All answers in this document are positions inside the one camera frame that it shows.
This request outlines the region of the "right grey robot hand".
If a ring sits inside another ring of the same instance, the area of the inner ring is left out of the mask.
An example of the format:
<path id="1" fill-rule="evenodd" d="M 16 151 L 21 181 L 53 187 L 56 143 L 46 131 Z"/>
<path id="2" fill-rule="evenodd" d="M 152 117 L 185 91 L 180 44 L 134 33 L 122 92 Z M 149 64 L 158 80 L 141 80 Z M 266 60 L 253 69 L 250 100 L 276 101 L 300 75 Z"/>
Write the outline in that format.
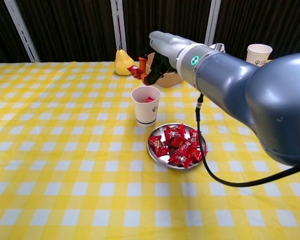
<path id="1" fill-rule="evenodd" d="M 153 31 L 149 34 L 149 45 L 139 56 L 140 79 L 146 86 L 157 84 L 171 88 L 183 82 L 177 73 L 177 59 L 184 48 L 195 42 L 181 36 Z"/>

